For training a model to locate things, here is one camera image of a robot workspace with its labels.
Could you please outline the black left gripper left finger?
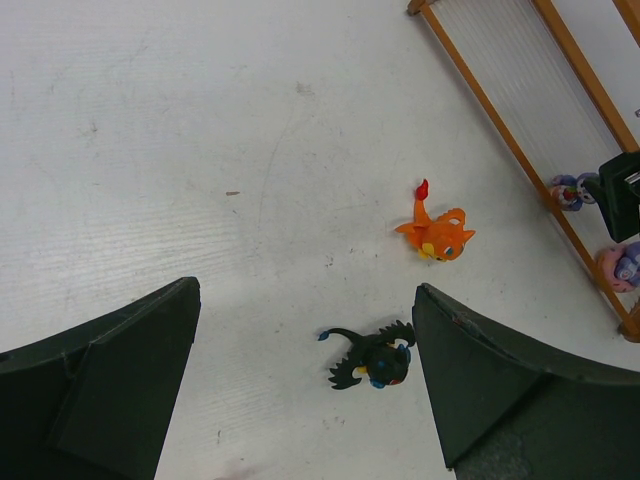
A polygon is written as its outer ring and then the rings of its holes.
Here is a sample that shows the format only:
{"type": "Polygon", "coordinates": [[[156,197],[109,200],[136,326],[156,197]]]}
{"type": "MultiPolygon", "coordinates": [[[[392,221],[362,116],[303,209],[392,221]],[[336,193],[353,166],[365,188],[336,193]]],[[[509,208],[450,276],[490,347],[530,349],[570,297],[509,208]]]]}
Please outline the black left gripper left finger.
{"type": "Polygon", "coordinates": [[[2,353],[2,478],[154,478],[200,310],[183,277],[2,353]]]}

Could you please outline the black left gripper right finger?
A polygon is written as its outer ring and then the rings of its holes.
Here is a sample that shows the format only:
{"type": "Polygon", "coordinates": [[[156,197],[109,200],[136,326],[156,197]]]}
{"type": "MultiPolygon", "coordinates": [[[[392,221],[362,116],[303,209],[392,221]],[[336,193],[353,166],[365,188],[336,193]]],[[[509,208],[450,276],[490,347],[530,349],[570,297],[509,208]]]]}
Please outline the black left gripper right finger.
{"type": "Polygon", "coordinates": [[[638,372],[554,348],[429,284],[412,323],[457,478],[638,478],[638,372]]]}

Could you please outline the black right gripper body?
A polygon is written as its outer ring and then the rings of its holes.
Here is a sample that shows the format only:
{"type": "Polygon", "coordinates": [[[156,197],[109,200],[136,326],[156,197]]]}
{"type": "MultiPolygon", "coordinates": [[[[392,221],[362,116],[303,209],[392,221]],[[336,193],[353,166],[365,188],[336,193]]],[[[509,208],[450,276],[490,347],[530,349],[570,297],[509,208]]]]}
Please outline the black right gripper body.
{"type": "Polygon", "coordinates": [[[639,152],[623,152],[599,167],[584,185],[598,205],[610,238],[639,234],[639,152]]]}

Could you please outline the purple bunny toy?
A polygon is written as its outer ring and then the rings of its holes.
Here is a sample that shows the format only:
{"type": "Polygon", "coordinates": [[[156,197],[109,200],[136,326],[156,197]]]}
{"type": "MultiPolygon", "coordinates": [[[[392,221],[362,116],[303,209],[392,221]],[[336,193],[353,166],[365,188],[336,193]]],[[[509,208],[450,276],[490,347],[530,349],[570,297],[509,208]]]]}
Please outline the purple bunny toy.
{"type": "Polygon", "coordinates": [[[561,210],[576,212],[584,205],[596,203],[586,189],[585,181],[597,178],[595,172],[585,172],[578,176],[557,175],[550,181],[549,193],[561,210]]]}

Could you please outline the black dragon toy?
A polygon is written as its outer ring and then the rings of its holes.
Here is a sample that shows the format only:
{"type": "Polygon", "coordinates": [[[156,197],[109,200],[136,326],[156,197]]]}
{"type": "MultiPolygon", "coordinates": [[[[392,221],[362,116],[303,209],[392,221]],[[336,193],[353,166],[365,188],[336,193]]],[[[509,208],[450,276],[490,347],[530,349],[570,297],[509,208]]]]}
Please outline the black dragon toy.
{"type": "Polygon", "coordinates": [[[346,355],[329,369],[328,381],[332,389],[354,387],[362,381],[363,375],[376,389],[398,385],[406,379],[411,364],[410,348],[416,344],[410,323],[397,320],[369,335],[335,327],[321,332],[318,341],[325,341],[331,335],[340,335],[351,343],[346,355]]]}

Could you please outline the orange dragon toy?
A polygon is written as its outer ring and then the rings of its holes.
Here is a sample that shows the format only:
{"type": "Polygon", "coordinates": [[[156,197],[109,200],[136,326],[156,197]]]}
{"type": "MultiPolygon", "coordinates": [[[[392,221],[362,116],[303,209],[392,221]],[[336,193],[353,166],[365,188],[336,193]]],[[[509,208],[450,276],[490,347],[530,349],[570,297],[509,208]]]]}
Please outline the orange dragon toy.
{"type": "Polygon", "coordinates": [[[467,229],[466,213],[453,208],[437,218],[431,218],[424,202],[429,196],[427,179],[415,189],[413,220],[394,229],[405,237],[419,256],[426,260],[449,262],[459,258],[476,231],[467,229]]]}

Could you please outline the wooden tiered shelf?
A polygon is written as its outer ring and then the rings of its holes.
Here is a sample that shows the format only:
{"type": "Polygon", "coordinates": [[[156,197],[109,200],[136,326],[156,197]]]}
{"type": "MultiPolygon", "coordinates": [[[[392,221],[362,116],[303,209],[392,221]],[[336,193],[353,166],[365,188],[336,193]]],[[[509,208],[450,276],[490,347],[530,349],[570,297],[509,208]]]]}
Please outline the wooden tiered shelf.
{"type": "Polygon", "coordinates": [[[639,340],[639,293],[610,284],[623,246],[599,211],[562,210],[551,179],[595,171],[638,143],[550,1],[411,1],[620,320],[639,340]]]}

